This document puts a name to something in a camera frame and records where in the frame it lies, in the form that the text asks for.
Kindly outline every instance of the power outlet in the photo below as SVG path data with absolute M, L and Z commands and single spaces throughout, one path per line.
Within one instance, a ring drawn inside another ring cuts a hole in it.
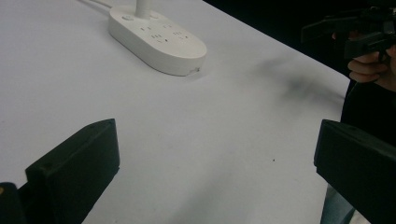
M 113 7 L 108 31 L 143 62 L 168 75 L 198 72 L 205 60 L 204 42 L 155 11 L 145 19 L 135 15 L 135 7 Z

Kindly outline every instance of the table surface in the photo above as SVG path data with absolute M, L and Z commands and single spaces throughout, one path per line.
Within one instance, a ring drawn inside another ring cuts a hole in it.
M 93 2 L 0 2 L 0 181 L 114 118 L 120 171 L 85 224 L 318 224 L 318 130 L 347 78 L 201 0 L 152 7 L 206 43 L 199 73 L 148 67 Z

